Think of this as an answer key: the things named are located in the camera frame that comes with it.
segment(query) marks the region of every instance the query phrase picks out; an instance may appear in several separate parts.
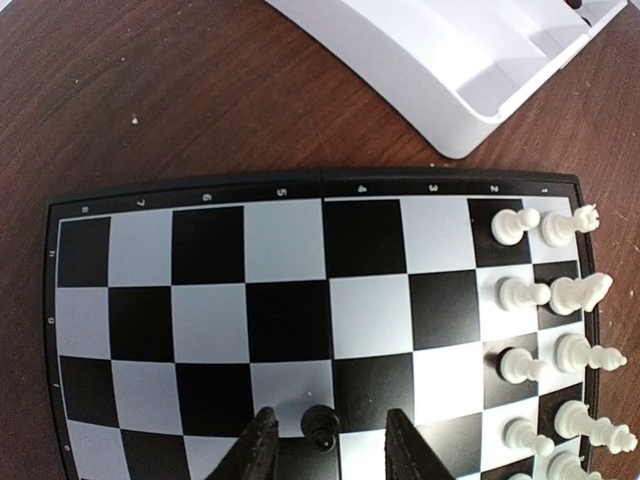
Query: white chess piece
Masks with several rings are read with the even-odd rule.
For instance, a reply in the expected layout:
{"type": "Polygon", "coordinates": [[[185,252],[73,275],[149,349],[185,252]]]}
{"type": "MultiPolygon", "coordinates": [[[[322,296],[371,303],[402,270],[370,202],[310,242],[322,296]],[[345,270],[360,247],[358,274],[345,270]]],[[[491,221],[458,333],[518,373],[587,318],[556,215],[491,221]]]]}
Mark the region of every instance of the white chess piece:
{"type": "Polygon", "coordinates": [[[529,420],[520,418],[509,424],[504,434],[504,443],[509,448],[528,448],[534,455],[548,457],[556,447],[553,440],[538,435],[529,420]]]}
{"type": "Polygon", "coordinates": [[[609,372],[627,364],[627,357],[617,348],[592,347],[584,335],[560,337],[556,348],[556,363],[563,372],[575,373],[587,366],[609,372]]]}
{"type": "Polygon", "coordinates": [[[533,208],[525,208],[519,212],[500,210],[491,220],[493,237],[502,245],[515,245],[524,236],[524,232],[537,227],[540,213],[533,208]]]}
{"type": "Polygon", "coordinates": [[[521,278],[509,278],[498,293],[502,308],[507,311],[520,307],[544,305],[551,300],[551,289],[543,283],[529,284],[521,278]]]}
{"type": "Polygon", "coordinates": [[[572,217],[559,213],[545,215],[542,220],[542,237],[552,247],[567,245],[576,232],[592,232],[600,226],[598,210],[595,205],[586,205],[577,209],[572,217]]]}
{"type": "Polygon", "coordinates": [[[549,306],[558,315],[571,315],[581,308],[591,312],[612,284],[613,278],[604,273],[594,273],[577,280],[561,277],[551,284],[549,306]]]}
{"type": "Polygon", "coordinates": [[[580,466],[580,458],[563,452],[551,459],[548,470],[549,480],[602,480],[598,472],[585,472],[580,466]]]}
{"type": "Polygon", "coordinates": [[[539,382],[548,375],[550,366],[542,360],[534,360],[524,348],[511,348],[500,360],[500,374],[509,383],[518,384],[525,380],[539,382]]]}
{"type": "Polygon", "coordinates": [[[636,449],[638,439],[629,432],[627,425],[615,426],[606,417],[594,420],[589,416],[588,409],[587,405],[577,400],[566,402],[556,414],[556,432],[564,438],[585,435],[589,437],[591,445],[606,445],[613,454],[636,449]]]}

